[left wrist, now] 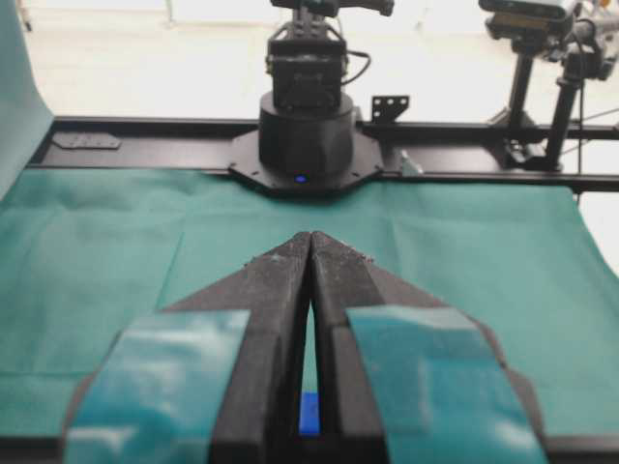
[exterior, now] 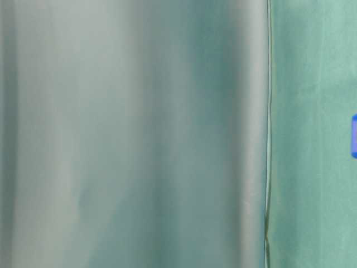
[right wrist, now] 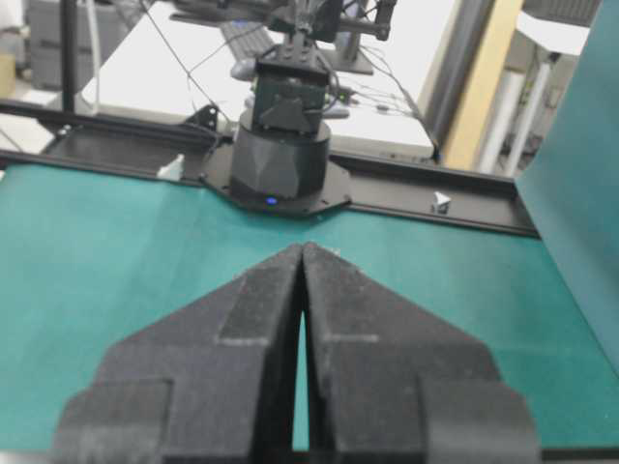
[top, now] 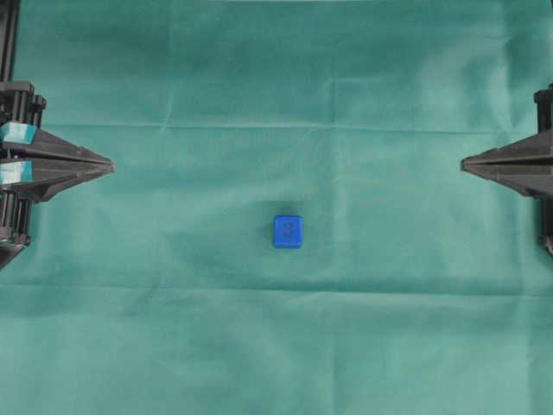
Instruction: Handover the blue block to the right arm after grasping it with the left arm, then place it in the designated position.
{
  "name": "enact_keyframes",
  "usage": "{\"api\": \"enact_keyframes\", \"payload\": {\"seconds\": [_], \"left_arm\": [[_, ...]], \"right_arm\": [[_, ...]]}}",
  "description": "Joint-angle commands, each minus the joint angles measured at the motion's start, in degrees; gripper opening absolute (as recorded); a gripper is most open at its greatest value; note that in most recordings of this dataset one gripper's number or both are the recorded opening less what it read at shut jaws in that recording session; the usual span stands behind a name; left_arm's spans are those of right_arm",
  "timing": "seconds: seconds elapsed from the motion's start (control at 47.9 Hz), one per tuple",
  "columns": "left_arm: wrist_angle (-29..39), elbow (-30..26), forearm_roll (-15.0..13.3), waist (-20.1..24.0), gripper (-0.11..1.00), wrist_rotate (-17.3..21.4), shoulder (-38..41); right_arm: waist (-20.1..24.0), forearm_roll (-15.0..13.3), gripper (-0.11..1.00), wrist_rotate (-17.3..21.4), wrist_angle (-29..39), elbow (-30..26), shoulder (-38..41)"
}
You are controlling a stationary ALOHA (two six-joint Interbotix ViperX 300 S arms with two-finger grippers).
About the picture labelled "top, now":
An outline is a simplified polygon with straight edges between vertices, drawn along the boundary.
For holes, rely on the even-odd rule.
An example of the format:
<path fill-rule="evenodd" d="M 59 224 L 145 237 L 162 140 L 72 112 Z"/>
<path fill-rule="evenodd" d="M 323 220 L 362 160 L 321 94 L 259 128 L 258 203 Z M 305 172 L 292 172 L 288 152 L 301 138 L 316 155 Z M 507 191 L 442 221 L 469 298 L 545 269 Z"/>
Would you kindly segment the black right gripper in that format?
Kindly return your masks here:
<path fill-rule="evenodd" d="M 552 129 L 552 85 L 534 94 L 537 106 L 537 132 Z M 516 165 L 504 163 L 538 163 Z M 552 253 L 552 138 L 528 137 L 513 144 L 487 150 L 461 161 L 461 170 L 525 197 L 539 198 L 539 243 Z"/>

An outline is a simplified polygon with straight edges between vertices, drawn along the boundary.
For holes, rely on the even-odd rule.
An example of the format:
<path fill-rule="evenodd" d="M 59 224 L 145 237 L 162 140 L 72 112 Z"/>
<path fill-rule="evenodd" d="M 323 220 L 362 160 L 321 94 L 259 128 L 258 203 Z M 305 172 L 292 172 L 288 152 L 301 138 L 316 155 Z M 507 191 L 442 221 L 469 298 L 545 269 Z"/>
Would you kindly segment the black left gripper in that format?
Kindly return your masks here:
<path fill-rule="evenodd" d="M 113 172 L 111 159 L 39 129 L 45 107 L 46 100 L 31 87 L 1 92 L 3 246 L 30 243 L 32 202 L 50 201 L 59 192 Z"/>

